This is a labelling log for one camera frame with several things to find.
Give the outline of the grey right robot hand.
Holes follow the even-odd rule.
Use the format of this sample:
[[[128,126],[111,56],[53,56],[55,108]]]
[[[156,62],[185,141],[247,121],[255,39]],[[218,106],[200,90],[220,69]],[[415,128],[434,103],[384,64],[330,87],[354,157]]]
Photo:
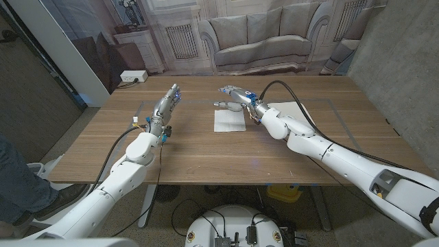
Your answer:
[[[265,112],[270,108],[263,100],[259,99],[257,94],[253,91],[231,85],[222,87],[219,91],[230,95],[234,101],[214,102],[214,106],[222,107],[233,112],[239,112],[246,108],[250,114],[250,118],[257,122],[261,121]]]

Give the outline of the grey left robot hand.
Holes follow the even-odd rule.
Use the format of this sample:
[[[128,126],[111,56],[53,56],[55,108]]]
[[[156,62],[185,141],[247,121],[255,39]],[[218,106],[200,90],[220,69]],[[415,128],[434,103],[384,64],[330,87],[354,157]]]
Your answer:
[[[180,87],[174,84],[163,98],[154,106],[150,123],[150,133],[155,136],[161,136],[163,127],[169,123],[171,113],[175,106],[181,100]]]

